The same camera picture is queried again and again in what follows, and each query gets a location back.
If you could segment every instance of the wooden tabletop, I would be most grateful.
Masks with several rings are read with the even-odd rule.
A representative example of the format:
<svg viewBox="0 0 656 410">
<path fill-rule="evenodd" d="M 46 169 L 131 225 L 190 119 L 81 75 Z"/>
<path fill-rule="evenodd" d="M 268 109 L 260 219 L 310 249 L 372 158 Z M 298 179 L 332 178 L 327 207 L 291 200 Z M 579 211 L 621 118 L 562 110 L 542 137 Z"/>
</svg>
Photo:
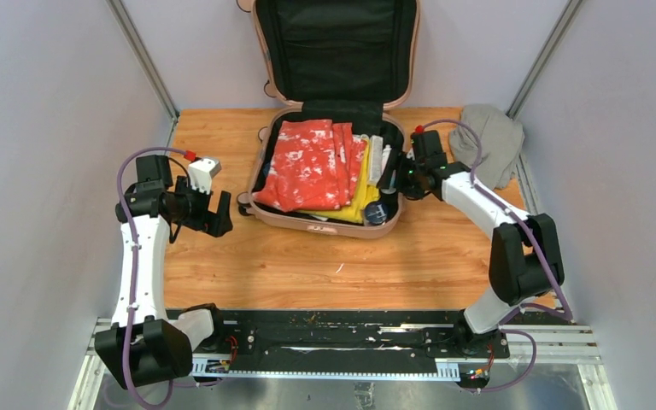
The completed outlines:
<svg viewBox="0 0 656 410">
<path fill-rule="evenodd" d="M 408 202 L 395 229 L 377 240 L 333 237 L 266 225 L 237 212 L 272 109 L 188 109 L 174 146 L 218 158 L 213 189 L 233 195 L 233 231 L 221 238 L 183 229 L 167 247 L 165 303 L 219 308 L 461 309 L 489 284 L 490 242 L 461 212 L 432 196 Z M 459 108 L 390 112 L 412 130 Z M 451 126 L 436 128 L 446 149 Z M 523 207 L 516 180 L 500 195 Z M 211 208 L 217 206 L 217 197 Z"/>
</svg>

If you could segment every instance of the yellow clothing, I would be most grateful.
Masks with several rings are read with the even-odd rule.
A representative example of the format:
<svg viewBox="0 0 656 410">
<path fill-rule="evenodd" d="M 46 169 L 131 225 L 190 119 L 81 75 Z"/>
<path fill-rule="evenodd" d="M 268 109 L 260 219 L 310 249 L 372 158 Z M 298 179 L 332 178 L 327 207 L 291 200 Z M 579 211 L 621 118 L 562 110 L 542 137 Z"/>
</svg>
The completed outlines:
<svg viewBox="0 0 656 410">
<path fill-rule="evenodd" d="M 369 152 L 370 144 L 367 144 L 366 153 L 363 155 L 363 162 L 360 164 L 360 175 L 358 177 L 358 183 L 355 186 L 355 196 L 350 205 L 335 211 L 310 211 L 304 209 L 298 212 L 322 216 L 324 218 L 331 218 L 334 220 L 345 220 L 346 222 L 353 222 L 355 224 L 362 224 L 363 209 L 366 208 L 366 205 L 373 201 L 377 201 L 380 197 L 378 187 L 368 184 Z"/>
</svg>

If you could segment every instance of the suitcase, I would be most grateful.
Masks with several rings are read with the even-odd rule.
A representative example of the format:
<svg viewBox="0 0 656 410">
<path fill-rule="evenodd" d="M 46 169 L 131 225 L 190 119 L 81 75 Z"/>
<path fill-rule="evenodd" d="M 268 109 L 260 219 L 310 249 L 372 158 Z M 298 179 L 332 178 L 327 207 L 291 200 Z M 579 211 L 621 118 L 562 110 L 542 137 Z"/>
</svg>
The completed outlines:
<svg viewBox="0 0 656 410">
<path fill-rule="evenodd" d="M 268 72 L 266 93 L 269 88 L 287 106 L 259 132 L 262 146 L 249 192 L 237 196 L 240 214 L 329 235 L 387 234 L 405 206 L 397 192 L 380 194 L 388 214 L 382 225 L 286 213 L 256 202 L 252 194 L 265 186 L 283 121 L 351 122 L 353 134 L 380 135 L 384 145 L 407 148 L 409 138 L 385 111 L 403 103 L 411 90 L 419 0 L 245 0 L 238 5 L 252 13 Z"/>
</svg>

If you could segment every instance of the white wall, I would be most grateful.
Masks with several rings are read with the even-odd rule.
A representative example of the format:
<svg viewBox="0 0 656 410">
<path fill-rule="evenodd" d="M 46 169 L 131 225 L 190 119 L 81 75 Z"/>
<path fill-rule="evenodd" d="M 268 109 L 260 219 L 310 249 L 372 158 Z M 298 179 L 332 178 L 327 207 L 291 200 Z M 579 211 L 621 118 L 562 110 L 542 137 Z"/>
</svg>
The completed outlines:
<svg viewBox="0 0 656 410">
<path fill-rule="evenodd" d="M 65 408 L 120 275 L 115 173 L 169 120 L 104 1 L 0 1 L 0 408 Z"/>
<path fill-rule="evenodd" d="M 586 2 L 520 119 L 618 406 L 656 408 L 656 2 Z"/>
<path fill-rule="evenodd" d="M 179 108 L 277 107 L 251 16 L 234 0 L 125 0 Z M 566 0 L 424 0 L 406 106 L 511 104 Z"/>
</svg>

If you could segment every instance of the crumpled gray fabric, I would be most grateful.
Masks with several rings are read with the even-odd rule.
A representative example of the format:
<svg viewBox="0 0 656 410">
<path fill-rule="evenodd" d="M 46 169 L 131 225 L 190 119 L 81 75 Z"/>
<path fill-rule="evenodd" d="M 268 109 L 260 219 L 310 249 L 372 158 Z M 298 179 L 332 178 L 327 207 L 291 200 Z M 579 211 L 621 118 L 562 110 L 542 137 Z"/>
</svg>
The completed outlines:
<svg viewBox="0 0 656 410">
<path fill-rule="evenodd" d="M 524 141 L 522 124 L 487 104 L 467 105 L 461 111 L 461 121 L 468 124 L 482 141 L 482 162 L 477 178 L 489 188 L 504 188 L 517 169 L 519 151 Z M 454 159 L 468 167 L 477 157 L 477 145 L 472 135 L 457 126 L 448 135 Z"/>
</svg>

